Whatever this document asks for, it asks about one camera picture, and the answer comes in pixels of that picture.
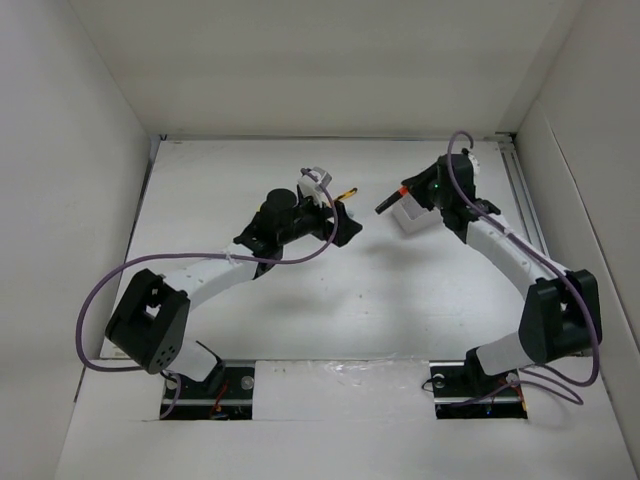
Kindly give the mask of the orange cap highlighter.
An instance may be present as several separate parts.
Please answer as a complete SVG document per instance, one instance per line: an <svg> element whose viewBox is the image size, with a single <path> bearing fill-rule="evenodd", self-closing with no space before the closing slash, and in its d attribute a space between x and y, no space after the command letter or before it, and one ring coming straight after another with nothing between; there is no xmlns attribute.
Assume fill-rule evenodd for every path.
<svg viewBox="0 0 640 480"><path fill-rule="evenodd" d="M401 200L407 193L408 193L408 189L406 187L400 187L398 190L394 191L385 200L383 200L378 206L375 207L374 209L375 213L378 215L381 215L387 209L392 207L396 202Z"/></svg>

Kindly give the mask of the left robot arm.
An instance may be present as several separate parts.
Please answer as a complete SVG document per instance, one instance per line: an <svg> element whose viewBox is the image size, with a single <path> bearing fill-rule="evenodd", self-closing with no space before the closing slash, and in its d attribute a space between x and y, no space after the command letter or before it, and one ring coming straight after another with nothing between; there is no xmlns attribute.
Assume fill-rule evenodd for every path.
<svg viewBox="0 0 640 480"><path fill-rule="evenodd" d="M105 336L147 373L175 373L199 395L212 396L222 387L225 364L204 344L185 338L189 314L223 291L265 275L291 242L311 235L343 247L361 230L340 201L327 205L301 191L272 190L221 258L166 275L137 272Z"/></svg>

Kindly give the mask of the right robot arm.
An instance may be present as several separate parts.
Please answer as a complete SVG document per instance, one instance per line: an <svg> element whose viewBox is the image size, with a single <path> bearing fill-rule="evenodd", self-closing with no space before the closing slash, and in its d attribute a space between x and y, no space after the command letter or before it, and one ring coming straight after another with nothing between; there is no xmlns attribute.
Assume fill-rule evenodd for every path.
<svg viewBox="0 0 640 480"><path fill-rule="evenodd" d="M439 157L401 183L422 208L438 210L445 227L489 260L524 299L516 331L467 352L465 387L484 395L513 371L549 368L551 362L585 350L591 350L595 364L584 382L591 385L599 372L602 342L595 276L562 266L515 234L501 210L477 196L477 170L473 155L463 150Z"/></svg>

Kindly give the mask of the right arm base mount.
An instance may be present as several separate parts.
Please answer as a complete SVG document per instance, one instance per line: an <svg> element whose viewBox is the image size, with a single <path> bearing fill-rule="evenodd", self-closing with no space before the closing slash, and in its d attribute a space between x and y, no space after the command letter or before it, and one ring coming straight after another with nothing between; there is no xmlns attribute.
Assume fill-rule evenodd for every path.
<svg viewBox="0 0 640 480"><path fill-rule="evenodd" d="M463 361L431 361L422 389L433 396L438 420L528 418L516 370L471 377Z"/></svg>

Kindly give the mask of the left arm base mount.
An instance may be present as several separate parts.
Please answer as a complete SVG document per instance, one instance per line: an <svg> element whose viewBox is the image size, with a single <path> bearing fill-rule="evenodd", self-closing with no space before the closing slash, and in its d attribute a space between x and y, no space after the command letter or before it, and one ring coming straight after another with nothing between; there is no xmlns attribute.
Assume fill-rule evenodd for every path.
<svg viewBox="0 0 640 480"><path fill-rule="evenodd" d="M180 382L162 373L164 391L159 419L176 421L247 421L253 416L254 360L222 360L210 383L182 375Z"/></svg>

